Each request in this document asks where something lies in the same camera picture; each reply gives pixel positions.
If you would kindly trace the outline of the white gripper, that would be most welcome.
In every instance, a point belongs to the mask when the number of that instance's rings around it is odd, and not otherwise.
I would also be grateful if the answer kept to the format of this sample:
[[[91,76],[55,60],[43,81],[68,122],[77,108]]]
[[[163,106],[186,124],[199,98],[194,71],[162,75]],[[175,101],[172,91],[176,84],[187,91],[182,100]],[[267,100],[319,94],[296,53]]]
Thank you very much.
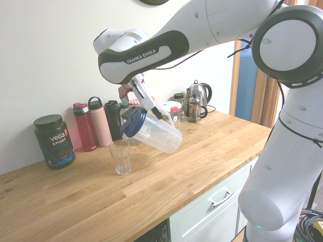
[[[151,109],[152,113],[157,117],[157,119],[161,120],[163,115],[155,106],[154,100],[146,90],[143,79],[144,75],[142,73],[135,75],[131,79],[132,90],[144,109]]]

